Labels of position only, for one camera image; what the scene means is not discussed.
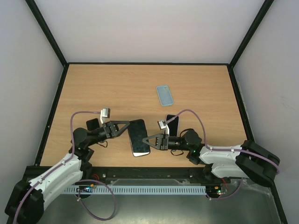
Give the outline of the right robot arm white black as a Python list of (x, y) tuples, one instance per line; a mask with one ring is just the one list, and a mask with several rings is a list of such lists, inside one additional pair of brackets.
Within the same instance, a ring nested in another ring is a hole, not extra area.
[(206, 146), (193, 129), (186, 129), (179, 137), (156, 134), (143, 138), (143, 143), (157, 150), (187, 151), (187, 159), (195, 164), (204, 164), (207, 182), (219, 178), (247, 178), (263, 187), (271, 187), (278, 174), (280, 159), (251, 140), (232, 147)]

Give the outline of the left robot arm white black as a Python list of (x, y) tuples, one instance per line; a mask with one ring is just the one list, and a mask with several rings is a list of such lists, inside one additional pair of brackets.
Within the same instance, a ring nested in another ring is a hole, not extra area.
[(67, 187), (80, 181), (95, 182), (89, 162), (94, 151), (89, 147), (121, 136), (129, 124), (129, 121), (109, 121), (94, 130), (72, 129), (69, 152), (36, 178), (16, 183), (5, 213), (14, 224), (36, 224), (49, 204)]

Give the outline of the light blue phone case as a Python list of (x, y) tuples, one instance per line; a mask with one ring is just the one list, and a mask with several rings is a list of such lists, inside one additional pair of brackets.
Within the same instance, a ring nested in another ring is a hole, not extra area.
[(173, 105), (174, 101), (168, 85), (159, 85), (156, 87), (156, 90), (161, 106)]

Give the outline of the black front rail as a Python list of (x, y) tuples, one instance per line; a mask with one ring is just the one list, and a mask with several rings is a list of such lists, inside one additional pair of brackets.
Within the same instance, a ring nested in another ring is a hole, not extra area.
[[(50, 166), (27, 166), (22, 180), (31, 180), (45, 171), (47, 171)], [(269, 179), (270, 183), (263, 183), (262, 186), (271, 187), (274, 183), (274, 178), (276, 171), (272, 168), (271, 171), (272, 178)], [(207, 168), (195, 167), (195, 168), (142, 168), (142, 167), (94, 167), (89, 166), (83, 168), (82, 179), (100, 180), (104, 183), (110, 183), (111, 181), (116, 181), (119, 179), (173, 179), (182, 182), (188, 180), (190, 183), (199, 183), (201, 185), (217, 185), (223, 183), (221, 178), (230, 183), (231, 179), (240, 179), (236, 175), (229, 175), (228, 177), (216, 177), (211, 173), (211, 165)], [(265, 177), (270, 177), (269, 172), (262, 172), (261, 174)]]

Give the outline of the black enclosure frame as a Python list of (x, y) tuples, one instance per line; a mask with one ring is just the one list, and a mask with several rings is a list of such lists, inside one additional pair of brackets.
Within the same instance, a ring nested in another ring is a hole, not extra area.
[[(43, 150), (44, 150), (44, 146), (45, 146), (45, 142), (48, 138), (49, 132), (50, 132), (50, 127), (52, 125), (52, 121), (54, 119), (54, 115), (56, 112), (56, 108), (58, 105), (58, 100), (60, 98), (61, 95), (61, 91), (64, 85), (64, 81), (66, 78), (66, 73), (67, 70), (69, 68), (69, 65), (73, 64), (73, 63), (68, 63), (65, 59), (65, 57), (63, 56), (62, 51), (60, 50), (53, 34), (51, 33), (49, 26), (47, 25), (40, 9), (38, 8), (36, 2), (34, 0), (27, 0), (26, 1), (29, 9), (31, 10), (33, 16), (35, 17), (35, 20), (38, 22), (40, 28), (42, 29), (42, 31), (44, 32), (48, 42), (50, 43), (51, 47), (53, 48), (54, 52), (56, 53), (56, 56), (58, 57), (60, 63), (63, 66), (63, 72), (61, 75), (61, 78), (59, 80), (59, 84), (57, 87), (57, 91), (54, 97), (54, 101), (51, 107), (51, 111), (46, 123), (46, 127), (43, 133), (43, 137), (42, 137), (42, 141), (36, 156), (36, 161), (35, 164), (33, 166), (27, 166), (25, 169), (25, 173), (24, 175), (30, 174), (32, 171), (44, 171), (46, 169), (46, 167), (40, 166), (40, 159), (43, 155)], [(238, 108), (239, 108), (239, 112), (240, 112), (240, 116), (242, 119), (242, 123), (243, 123), (243, 127), (246, 133), (246, 137), (249, 140), (254, 140), (254, 136), (249, 124), (249, 119), (248, 119), (248, 115), (247, 112), (245, 112), (245, 106), (244, 106), (244, 102), (241, 99), (241, 93), (240, 93), (240, 89), (238, 87), (237, 81), (236, 81), (236, 77), (234, 74), (234, 67), (237, 64), (238, 60), (240, 59), (241, 55), (243, 54), (244, 50), (246, 49), (248, 43), (250, 42), (252, 36), (254, 35), (255, 31), (257, 30), (257, 28), (259, 27), (260, 23), (262, 22), (263, 18), (266, 16), (267, 12), (269, 11), (271, 5), (273, 4), (272, 0), (266, 0), (263, 2), (261, 8), (259, 9), (257, 15), (255, 16), (250, 28), (248, 29), (245, 37), (243, 38), (240, 46), (238, 47), (233, 59), (231, 60), (230, 63), (157, 63), (157, 62), (143, 62), (143, 63), (135, 63), (135, 62), (131, 62), (131, 63), (123, 63), (124, 65), (207, 65), (207, 66), (212, 66), (212, 65), (226, 65), (227, 69), (228, 69), (228, 73), (230, 76), (230, 80), (231, 80), (231, 84), (234, 90), (234, 94), (235, 94), (235, 98), (238, 104)]]

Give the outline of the small black phone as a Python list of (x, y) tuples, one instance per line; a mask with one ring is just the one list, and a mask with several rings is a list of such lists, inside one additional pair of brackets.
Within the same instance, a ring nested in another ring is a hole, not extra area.
[(93, 131), (97, 128), (100, 128), (99, 120), (97, 118), (94, 118), (86, 121), (86, 127), (88, 131)]

